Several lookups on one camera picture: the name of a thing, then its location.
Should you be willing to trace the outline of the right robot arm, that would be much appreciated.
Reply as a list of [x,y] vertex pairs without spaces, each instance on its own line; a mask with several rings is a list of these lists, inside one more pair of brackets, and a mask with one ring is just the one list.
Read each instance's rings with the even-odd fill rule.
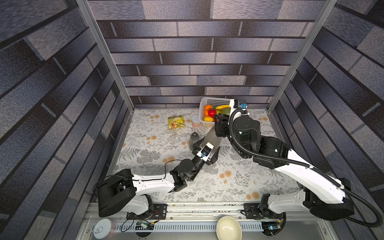
[[215,115],[214,123],[216,136],[228,138],[243,159],[252,159],[303,185],[293,194],[264,194],[258,208],[265,218],[281,218],[285,212],[309,212],[320,219],[336,221],[355,213],[353,202],[346,196],[351,189],[349,181],[325,174],[279,139],[262,136],[260,122],[235,111],[231,116]]

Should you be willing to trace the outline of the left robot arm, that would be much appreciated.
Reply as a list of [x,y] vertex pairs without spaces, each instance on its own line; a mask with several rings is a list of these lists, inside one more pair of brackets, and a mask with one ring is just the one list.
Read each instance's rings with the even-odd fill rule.
[[163,175],[143,176],[124,169],[96,184],[99,217],[112,216],[126,211],[139,217],[148,217],[154,211],[152,193],[174,193],[187,187],[204,165],[214,164],[219,157],[218,147],[206,143],[203,147],[195,144],[194,158],[183,159],[171,171]]

